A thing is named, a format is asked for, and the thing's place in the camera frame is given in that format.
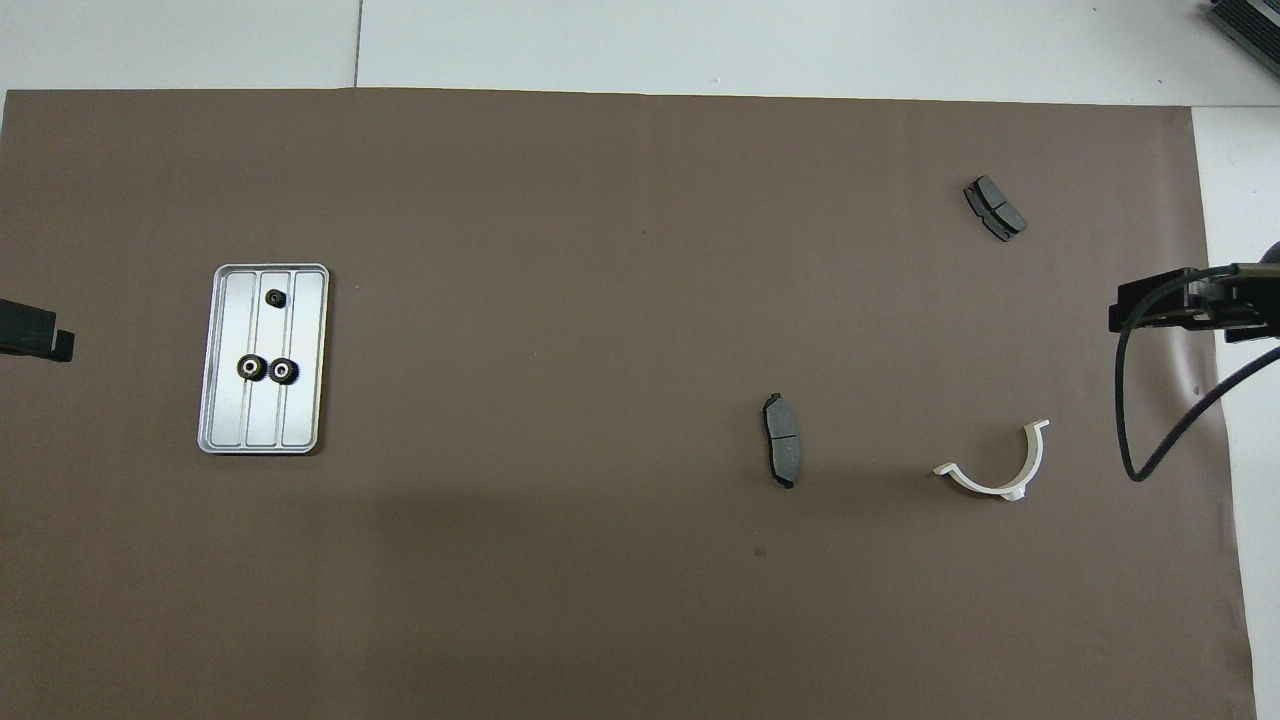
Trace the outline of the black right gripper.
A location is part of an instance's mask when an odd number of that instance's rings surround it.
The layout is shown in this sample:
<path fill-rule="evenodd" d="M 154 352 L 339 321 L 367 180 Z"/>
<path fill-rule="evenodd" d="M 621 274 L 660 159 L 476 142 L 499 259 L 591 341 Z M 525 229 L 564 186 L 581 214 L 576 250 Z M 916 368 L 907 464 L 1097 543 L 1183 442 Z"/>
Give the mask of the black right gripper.
<path fill-rule="evenodd" d="M 1193 281 L 1189 295 L 1185 279 L 1193 274 L 1171 270 L 1121 283 L 1108 306 L 1108 331 L 1119 334 L 1142 305 L 1135 328 L 1190 329 L 1197 313 L 1212 325 L 1230 325 L 1222 329 L 1229 345 L 1279 337 L 1277 263 L 1220 266 L 1213 275 Z"/>

